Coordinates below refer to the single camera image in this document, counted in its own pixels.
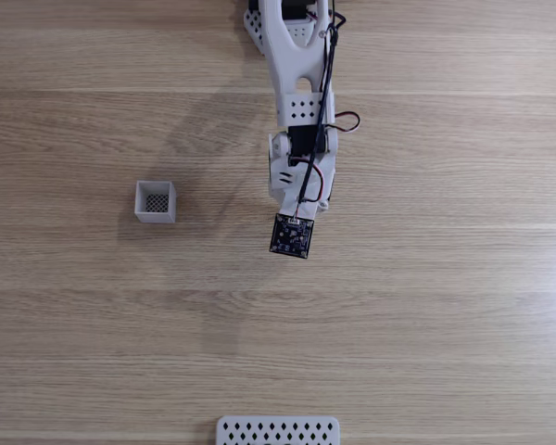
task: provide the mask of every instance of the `wooden table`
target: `wooden table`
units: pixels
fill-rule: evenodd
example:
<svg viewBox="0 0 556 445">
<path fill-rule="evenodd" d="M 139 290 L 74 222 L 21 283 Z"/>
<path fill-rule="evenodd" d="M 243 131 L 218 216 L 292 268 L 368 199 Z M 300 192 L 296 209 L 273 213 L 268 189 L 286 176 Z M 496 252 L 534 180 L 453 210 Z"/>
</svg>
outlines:
<svg viewBox="0 0 556 445">
<path fill-rule="evenodd" d="M 332 209 L 268 252 L 244 2 L 0 0 L 0 445 L 556 445 L 556 0 L 348 0 Z M 178 222 L 140 224 L 138 179 Z"/>
</svg>

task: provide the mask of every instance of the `black circuit board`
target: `black circuit board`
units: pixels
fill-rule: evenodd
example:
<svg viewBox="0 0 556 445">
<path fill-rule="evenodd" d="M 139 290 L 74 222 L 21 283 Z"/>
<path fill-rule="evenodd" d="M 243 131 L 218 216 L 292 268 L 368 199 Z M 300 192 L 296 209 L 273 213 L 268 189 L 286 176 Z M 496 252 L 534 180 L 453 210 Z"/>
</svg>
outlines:
<svg viewBox="0 0 556 445">
<path fill-rule="evenodd" d="M 306 259 L 309 256 L 313 220 L 276 215 L 270 252 Z"/>
</svg>

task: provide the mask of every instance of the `white perforated plate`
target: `white perforated plate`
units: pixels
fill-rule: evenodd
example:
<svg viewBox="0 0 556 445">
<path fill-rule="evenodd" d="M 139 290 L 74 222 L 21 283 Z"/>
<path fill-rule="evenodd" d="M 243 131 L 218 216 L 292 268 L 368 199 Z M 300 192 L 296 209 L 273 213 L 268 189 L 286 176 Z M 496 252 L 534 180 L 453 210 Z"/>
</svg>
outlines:
<svg viewBox="0 0 556 445">
<path fill-rule="evenodd" d="M 340 445 L 333 417 L 229 415 L 216 425 L 216 445 Z"/>
<path fill-rule="evenodd" d="M 245 15 L 243 16 L 243 22 L 245 28 L 251 39 L 258 47 L 261 54 L 263 52 L 263 32 L 261 31 L 261 14 L 259 11 L 250 11 L 247 9 Z M 306 18 L 302 20 L 287 20 L 285 22 L 286 28 L 290 37 L 293 39 L 295 44 L 304 47 L 307 46 L 313 31 L 315 31 L 315 20 L 311 18 Z"/>
</svg>

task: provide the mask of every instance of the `robotic arm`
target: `robotic arm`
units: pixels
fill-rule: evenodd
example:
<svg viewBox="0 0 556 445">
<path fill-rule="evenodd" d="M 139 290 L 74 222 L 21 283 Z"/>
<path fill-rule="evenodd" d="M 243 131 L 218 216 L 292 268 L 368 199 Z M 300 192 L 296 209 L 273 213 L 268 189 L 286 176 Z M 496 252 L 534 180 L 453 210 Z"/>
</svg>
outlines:
<svg viewBox="0 0 556 445">
<path fill-rule="evenodd" d="M 317 212 L 329 209 L 335 175 L 331 76 L 337 29 L 346 20 L 330 12 L 328 0 L 250 0 L 245 13 L 246 29 L 268 60 L 278 125 L 287 128 L 269 137 L 270 196 L 281 206 L 271 251 L 300 258 L 309 254 Z M 297 90 L 300 79 L 310 91 Z"/>
</svg>

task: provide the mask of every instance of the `white container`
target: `white container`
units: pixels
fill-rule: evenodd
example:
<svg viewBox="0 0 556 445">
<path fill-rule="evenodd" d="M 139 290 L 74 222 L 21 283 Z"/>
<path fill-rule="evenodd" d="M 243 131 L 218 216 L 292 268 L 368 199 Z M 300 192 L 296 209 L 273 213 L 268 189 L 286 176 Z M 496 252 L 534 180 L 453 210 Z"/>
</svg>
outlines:
<svg viewBox="0 0 556 445">
<path fill-rule="evenodd" d="M 177 194 L 171 181 L 138 181 L 134 213 L 142 223 L 175 223 Z"/>
</svg>

